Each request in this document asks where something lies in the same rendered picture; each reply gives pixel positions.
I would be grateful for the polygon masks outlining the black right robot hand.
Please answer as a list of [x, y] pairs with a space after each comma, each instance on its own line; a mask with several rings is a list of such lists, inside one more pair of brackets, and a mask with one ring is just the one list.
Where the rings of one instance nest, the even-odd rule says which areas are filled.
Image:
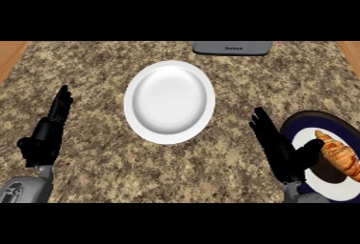
[[317, 163], [323, 141], [312, 139], [301, 148], [295, 149], [261, 107], [255, 108], [249, 126], [278, 182], [305, 182], [305, 170]]

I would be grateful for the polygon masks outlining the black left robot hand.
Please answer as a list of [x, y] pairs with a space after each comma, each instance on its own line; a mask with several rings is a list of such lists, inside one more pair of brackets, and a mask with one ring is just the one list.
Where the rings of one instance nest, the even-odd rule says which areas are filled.
[[16, 141], [26, 168], [51, 165], [56, 161], [72, 103], [72, 94], [63, 85], [56, 93], [48, 114], [41, 118], [32, 135]]

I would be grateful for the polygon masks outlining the golden brown croissant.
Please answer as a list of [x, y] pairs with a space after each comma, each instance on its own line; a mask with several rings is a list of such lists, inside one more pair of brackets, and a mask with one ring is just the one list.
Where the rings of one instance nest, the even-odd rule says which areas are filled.
[[314, 136], [323, 141], [320, 152], [324, 159], [336, 170], [360, 183], [360, 159], [354, 149], [320, 130], [314, 131]]

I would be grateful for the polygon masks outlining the navy rimmed white plate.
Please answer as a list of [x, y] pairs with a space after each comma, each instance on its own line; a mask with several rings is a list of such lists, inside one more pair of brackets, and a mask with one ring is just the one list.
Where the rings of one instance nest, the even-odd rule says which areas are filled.
[[[280, 128], [295, 149], [315, 139], [315, 130], [349, 146], [360, 159], [360, 131], [330, 113], [298, 112], [286, 119]], [[305, 170], [305, 178], [299, 193], [320, 193], [333, 203], [360, 203], [360, 182], [336, 170], [323, 156]]]

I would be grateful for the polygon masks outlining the grey flat appliance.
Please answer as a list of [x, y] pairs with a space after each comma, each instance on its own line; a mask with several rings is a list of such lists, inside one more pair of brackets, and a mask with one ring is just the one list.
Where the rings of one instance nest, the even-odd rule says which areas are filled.
[[193, 41], [193, 52], [202, 55], [261, 56], [270, 51], [271, 41]]

